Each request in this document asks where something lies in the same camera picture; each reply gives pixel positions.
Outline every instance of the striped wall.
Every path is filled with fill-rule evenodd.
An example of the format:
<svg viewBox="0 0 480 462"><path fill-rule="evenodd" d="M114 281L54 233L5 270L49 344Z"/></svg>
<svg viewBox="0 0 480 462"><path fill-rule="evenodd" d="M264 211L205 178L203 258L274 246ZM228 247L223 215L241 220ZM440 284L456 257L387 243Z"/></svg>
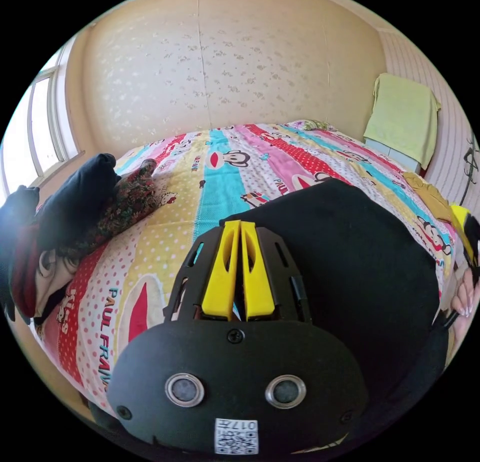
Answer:
<svg viewBox="0 0 480 462"><path fill-rule="evenodd" d="M442 104L438 113L438 136L435 153L425 179L434 184L451 204L460 203L467 185L468 164L464 155L469 149L471 127L448 83L428 58L403 34L396 30L377 29L380 35L387 71L428 86ZM480 182L478 171L473 181ZM480 184L470 184L463 205L480 218ZM459 268L465 265L461 253L456 254Z"/></svg>

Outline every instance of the window sill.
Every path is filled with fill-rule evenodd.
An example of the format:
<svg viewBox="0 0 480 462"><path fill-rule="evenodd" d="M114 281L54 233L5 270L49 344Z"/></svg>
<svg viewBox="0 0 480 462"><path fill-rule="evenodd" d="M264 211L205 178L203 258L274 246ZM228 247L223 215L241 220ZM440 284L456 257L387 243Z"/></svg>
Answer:
<svg viewBox="0 0 480 462"><path fill-rule="evenodd" d="M53 177L56 177L64 168L68 167L72 162L78 160L80 157L85 155L85 151L81 151L77 153L74 157L65 160L64 162L58 162L55 165L53 165L51 168L49 168L43 177L37 178L33 183L32 187L39 187L42 188L44 185L46 185Z"/></svg>

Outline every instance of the striped bedspread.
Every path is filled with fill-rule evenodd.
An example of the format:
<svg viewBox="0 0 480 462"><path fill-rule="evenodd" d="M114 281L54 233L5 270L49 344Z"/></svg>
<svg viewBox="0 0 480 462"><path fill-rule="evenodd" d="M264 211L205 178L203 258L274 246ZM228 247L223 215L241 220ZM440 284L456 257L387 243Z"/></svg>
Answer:
<svg viewBox="0 0 480 462"><path fill-rule="evenodd" d="M193 241L229 215L338 178L393 213L425 247L437 262L439 295L450 274L452 228L433 217L398 164L333 127L300 120L188 133L130 150L116 170L131 172L146 158L157 162L162 206L86 258L62 304L35 331L61 373L109 413L106 390L117 357L163 322Z"/></svg>

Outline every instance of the window frame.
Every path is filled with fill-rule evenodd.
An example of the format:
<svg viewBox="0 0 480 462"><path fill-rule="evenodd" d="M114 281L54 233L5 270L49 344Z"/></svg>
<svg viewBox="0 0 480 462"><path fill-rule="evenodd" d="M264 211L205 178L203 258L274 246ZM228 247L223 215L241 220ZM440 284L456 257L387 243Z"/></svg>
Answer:
<svg viewBox="0 0 480 462"><path fill-rule="evenodd" d="M41 187L57 170L59 170L65 163L72 160L72 157L68 155L67 148L63 141L62 132L60 130L59 124L59 112L57 106L57 87L58 87L58 78L60 71L60 62L64 55L64 52L69 45L70 41L62 46L58 52L58 56L55 60L55 65L47 69L41 70L37 76L32 80L30 85L31 88L30 96L28 100L28 109L27 109L27 135L28 135L28 147L30 150L30 157L35 167L37 178L30 184L31 187ZM32 107L33 99L35 93L35 87L38 82L48 79L48 88L47 88L47 97L46 97L46 111L47 111L47 121L48 127L50 129L50 137L53 144L53 149L58 158L58 161L54 163L48 170L43 170L39 158L37 155L37 149L35 147L34 135L32 130ZM5 160L3 149L0 150L0 190L2 191L4 198L6 199L11 191L7 182L7 177L5 173Z"/></svg>

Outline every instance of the screw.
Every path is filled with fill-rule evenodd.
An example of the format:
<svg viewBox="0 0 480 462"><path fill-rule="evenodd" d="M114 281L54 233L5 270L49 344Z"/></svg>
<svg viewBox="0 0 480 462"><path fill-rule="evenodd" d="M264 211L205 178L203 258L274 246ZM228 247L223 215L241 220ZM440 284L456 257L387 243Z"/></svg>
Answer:
<svg viewBox="0 0 480 462"><path fill-rule="evenodd" d="M230 343L240 343L243 340L243 335L244 334L242 331L233 328L232 330L230 330L230 332L228 332L226 337Z"/></svg>
<svg viewBox="0 0 480 462"><path fill-rule="evenodd" d="M117 408L117 414L123 419L123 420L130 420L132 417L132 413L123 405L119 405Z"/></svg>
<svg viewBox="0 0 480 462"><path fill-rule="evenodd" d="M345 412L341 417L340 417L340 423L349 423L351 422L351 419L353 417L353 412L351 410Z"/></svg>

